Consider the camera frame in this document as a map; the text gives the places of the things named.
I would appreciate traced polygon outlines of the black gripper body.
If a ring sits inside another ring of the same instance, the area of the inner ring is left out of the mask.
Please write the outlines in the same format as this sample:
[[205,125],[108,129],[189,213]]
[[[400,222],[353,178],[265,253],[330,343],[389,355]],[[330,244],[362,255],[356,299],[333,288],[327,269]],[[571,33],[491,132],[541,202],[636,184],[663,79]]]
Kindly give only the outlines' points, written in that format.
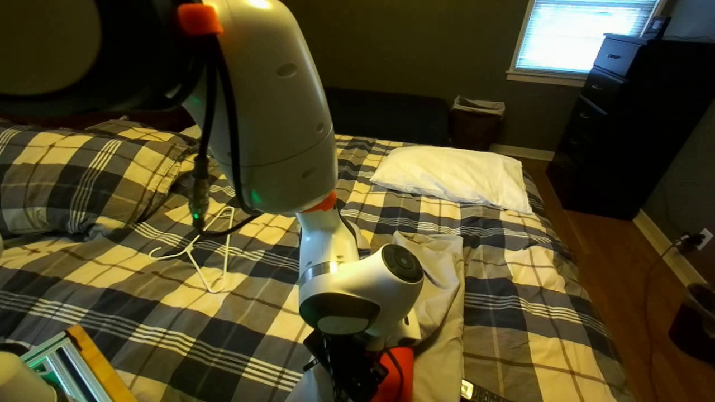
[[329,370],[330,387],[340,402],[371,402],[386,369],[380,355],[371,353],[356,336],[327,336],[312,331],[304,347]]

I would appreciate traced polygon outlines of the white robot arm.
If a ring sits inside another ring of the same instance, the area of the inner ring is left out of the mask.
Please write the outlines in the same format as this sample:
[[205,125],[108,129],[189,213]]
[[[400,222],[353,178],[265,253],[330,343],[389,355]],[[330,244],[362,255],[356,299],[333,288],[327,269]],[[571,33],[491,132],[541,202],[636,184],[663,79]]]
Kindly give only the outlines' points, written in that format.
[[281,0],[0,0],[1,111],[47,118],[182,108],[251,213],[299,222],[299,314],[312,398],[410,402],[403,343],[425,270],[371,255],[335,208],[333,120]]

